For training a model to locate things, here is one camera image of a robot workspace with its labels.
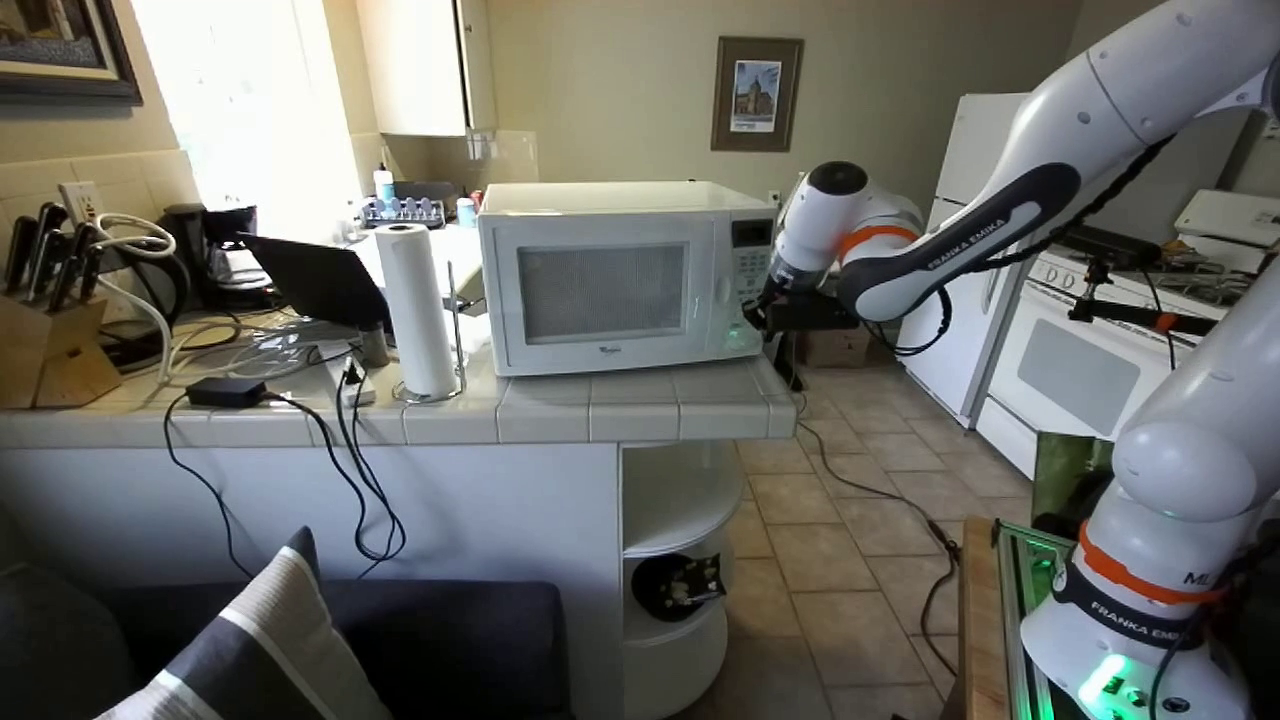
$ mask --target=green light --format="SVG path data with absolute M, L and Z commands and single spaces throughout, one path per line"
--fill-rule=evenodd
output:
M 1106 658 L 1097 674 L 1089 674 L 1089 680 L 1080 686 L 1076 700 L 1089 715 L 1099 715 L 1099 708 L 1109 706 L 1109 686 L 1118 678 L 1132 678 L 1128 674 L 1128 658 Z

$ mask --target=wire bundle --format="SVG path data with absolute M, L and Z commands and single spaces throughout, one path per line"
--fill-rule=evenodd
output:
M 294 400 L 294 396 L 282 396 L 282 392 L 269 392 L 266 400 L 282 400 L 282 403 L 303 411 L 303 415 L 317 424 L 321 440 L 325 440 L 327 463 L 332 463 L 336 475 L 353 490 L 353 498 L 356 498 L 353 550 L 367 559 L 367 567 L 361 571 L 361 579 L 363 579 L 363 578 L 372 578 L 379 566 L 397 559 L 397 556 L 410 550 L 410 530 L 403 530 L 392 498 L 386 492 L 379 475 L 372 471 L 372 463 L 367 463 L 367 458 L 363 458 L 363 448 L 361 448 L 361 410 L 347 403 L 347 392 L 353 392 L 353 396 L 363 392 L 363 378 L 361 378 L 356 370 L 346 371 L 346 384 L 339 384 L 336 396 L 332 396 L 339 433 L 332 433 L 332 424 L 327 424 L 317 410 L 309 410 L 303 400 Z M 226 523 L 226 551 L 229 551 L 229 559 L 238 566 L 239 578 L 254 578 L 248 566 L 245 566 L 239 551 L 238 551 L 238 530 L 232 530 L 232 523 L 239 523 L 239 522 L 232 515 L 226 492 L 220 492 L 203 471 L 198 471 L 194 463 L 183 463 L 183 460 L 176 458 L 176 446 L 174 446 L 174 411 L 176 411 L 183 400 L 189 400 L 189 392 L 180 392 L 180 396 L 163 410 L 163 424 L 160 424 L 160 428 L 163 428 L 163 453 L 168 453 L 168 460 L 174 460 L 176 468 L 183 468 L 183 471 L 215 502 L 220 523 Z M 372 504 L 379 504 L 379 513 L 389 515 L 389 534 L 386 534 L 386 546 L 379 546 L 379 550 L 367 546 Z

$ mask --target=outlet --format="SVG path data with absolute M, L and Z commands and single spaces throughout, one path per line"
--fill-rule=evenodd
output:
M 95 212 L 103 209 L 95 197 L 95 180 L 60 180 L 58 197 L 63 202 L 77 225 L 91 225 Z

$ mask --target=monitor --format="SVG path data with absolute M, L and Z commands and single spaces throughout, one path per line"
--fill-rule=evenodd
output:
M 245 236 L 245 250 L 299 317 L 392 331 L 389 301 L 353 250 L 282 236 Z

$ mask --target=white counter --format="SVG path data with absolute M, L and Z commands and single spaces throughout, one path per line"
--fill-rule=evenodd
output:
M 769 361 L 497 382 L 489 344 L 469 350 L 469 390 L 444 403 L 403 403 L 397 364 L 372 371 L 377 403 L 361 411 L 361 437 L 410 523 L 410 551 L 377 579 L 554 579 L 565 597 L 575 715 L 670 715 L 712 686 L 725 607 L 716 602 L 685 630 L 656 630 L 629 602 L 629 571 L 651 551 L 681 551 L 676 546 L 725 546 L 740 468 L 721 440 L 794 437 L 789 390 Z M 238 350 L 194 361 L 176 384 L 220 371 L 229 358 Z M 0 411 L 0 504 L 39 556 L 87 585 L 238 578 L 213 498 L 163 453 L 160 415 L 180 390 L 153 390 L 140 371 L 77 411 Z M 332 420 L 325 370 L 269 390 Z M 180 403 L 174 428 L 176 453 L 226 492 L 248 566 L 299 523 L 317 534 L 325 578 L 367 566 L 353 550 L 356 502 L 296 410 Z

